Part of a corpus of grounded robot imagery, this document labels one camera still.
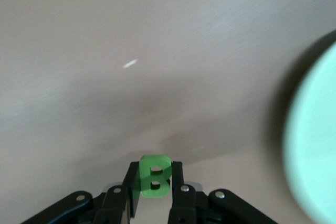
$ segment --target metallic table surface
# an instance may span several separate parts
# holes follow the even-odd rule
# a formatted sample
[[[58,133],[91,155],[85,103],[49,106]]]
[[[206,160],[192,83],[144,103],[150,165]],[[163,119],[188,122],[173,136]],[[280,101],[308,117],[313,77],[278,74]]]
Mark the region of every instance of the metallic table surface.
[[[0,222],[167,154],[208,193],[313,223],[283,175],[284,80],[336,0],[0,0]],[[171,196],[133,223],[166,223]]]

